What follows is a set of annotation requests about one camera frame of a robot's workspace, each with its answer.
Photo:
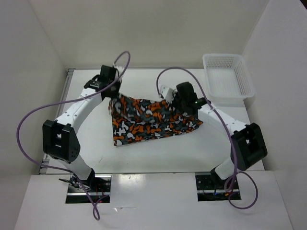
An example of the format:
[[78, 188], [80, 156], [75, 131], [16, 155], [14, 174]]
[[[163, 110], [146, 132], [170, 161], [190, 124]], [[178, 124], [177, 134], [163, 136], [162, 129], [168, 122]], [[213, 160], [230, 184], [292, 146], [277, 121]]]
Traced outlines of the camouflage orange black shorts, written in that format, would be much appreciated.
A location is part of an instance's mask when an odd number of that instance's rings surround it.
[[111, 99], [108, 109], [114, 146], [187, 134], [203, 124], [173, 105], [166, 100], [134, 99], [123, 94]]

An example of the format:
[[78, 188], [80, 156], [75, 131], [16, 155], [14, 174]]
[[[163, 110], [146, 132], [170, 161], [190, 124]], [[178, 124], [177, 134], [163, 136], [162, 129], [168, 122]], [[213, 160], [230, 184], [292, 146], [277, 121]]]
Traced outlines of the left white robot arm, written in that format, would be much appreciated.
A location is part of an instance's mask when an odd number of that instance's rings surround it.
[[55, 120], [46, 120], [42, 126], [44, 153], [72, 171], [74, 175], [69, 183], [86, 192], [95, 190], [102, 180], [95, 177], [94, 170], [81, 157], [77, 133], [88, 115], [106, 97], [117, 95], [123, 70], [120, 66], [103, 65], [100, 73], [84, 85], [79, 100]]

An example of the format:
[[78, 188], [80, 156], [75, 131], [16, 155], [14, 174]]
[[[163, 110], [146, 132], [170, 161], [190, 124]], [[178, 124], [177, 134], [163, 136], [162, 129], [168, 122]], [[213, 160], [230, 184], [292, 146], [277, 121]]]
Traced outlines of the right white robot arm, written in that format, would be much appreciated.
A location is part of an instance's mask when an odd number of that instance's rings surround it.
[[245, 171], [267, 156], [267, 148], [259, 125], [245, 124], [197, 98], [191, 83], [176, 86], [175, 101], [182, 112], [188, 113], [231, 138], [234, 145], [230, 157], [211, 170], [211, 185], [222, 188], [234, 172]]

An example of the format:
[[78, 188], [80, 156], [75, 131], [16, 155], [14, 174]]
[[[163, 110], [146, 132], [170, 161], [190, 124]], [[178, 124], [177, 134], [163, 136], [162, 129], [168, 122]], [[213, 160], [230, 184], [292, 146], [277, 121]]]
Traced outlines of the white plastic basket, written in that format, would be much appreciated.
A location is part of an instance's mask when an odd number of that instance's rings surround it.
[[246, 62], [238, 54], [205, 54], [202, 57], [212, 101], [236, 104], [255, 95]]

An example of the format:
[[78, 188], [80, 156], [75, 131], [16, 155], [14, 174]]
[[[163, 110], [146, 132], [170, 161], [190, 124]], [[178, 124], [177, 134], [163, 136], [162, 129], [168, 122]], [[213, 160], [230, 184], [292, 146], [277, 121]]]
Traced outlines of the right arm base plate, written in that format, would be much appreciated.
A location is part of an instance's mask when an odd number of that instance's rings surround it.
[[209, 173], [196, 173], [195, 180], [198, 202], [225, 201], [230, 195], [231, 200], [241, 200], [237, 181], [235, 181], [234, 190], [227, 192], [224, 190], [224, 183], [214, 184]]

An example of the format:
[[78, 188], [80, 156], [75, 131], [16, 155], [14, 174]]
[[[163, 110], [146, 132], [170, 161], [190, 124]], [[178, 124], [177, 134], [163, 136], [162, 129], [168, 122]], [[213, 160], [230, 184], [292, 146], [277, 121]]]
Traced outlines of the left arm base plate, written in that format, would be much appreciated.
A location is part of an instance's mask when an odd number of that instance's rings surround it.
[[[98, 185], [96, 188], [90, 189], [88, 186], [86, 190], [93, 200], [93, 202], [98, 203], [109, 203], [110, 202], [110, 190], [111, 190], [111, 180], [112, 175], [110, 174], [97, 174], [96, 179], [98, 180]], [[86, 192], [81, 188], [76, 179], [64, 180], [69, 183], [67, 195], [66, 195], [66, 204], [86, 204], [90, 203], [89, 198], [86, 195]]]

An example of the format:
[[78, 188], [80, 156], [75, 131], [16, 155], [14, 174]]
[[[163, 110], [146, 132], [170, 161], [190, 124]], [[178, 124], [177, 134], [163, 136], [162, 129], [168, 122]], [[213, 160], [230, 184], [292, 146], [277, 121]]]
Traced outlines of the aluminium table edge rail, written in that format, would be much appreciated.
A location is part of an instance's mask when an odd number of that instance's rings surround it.
[[[59, 101], [65, 101], [68, 95], [68, 91], [69, 91], [69, 87], [71, 84], [71, 79], [73, 77], [73, 73], [76, 70], [76, 68], [70, 68], [67, 71], [67, 74], [65, 76], [65, 81], [64, 81], [64, 86], [61, 90], [61, 95], [59, 98]], [[63, 111], [63, 107], [64, 104], [59, 104], [59, 105], [55, 105], [54, 106], [56, 108], [56, 113], [55, 116], [53, 117], [53, 119], [57, 118], [58, 116], [60, 116], [62, 114]], [[50, 166], [54, 166], [54, 167], [60, 167], [60, 168], [64, 168], [64, 166], [58, 162], [55, 159], [52, 159], [50, 156], [44, 154], [44, 158], [42, 160], [43, 163], [50, 165]], [[51, 168], [40, 168], [39, 170], [39, 174], [64, 174], [65, 172], [60, 171], [60, 170], [56, 170], [56, 169], [51, 169]]]

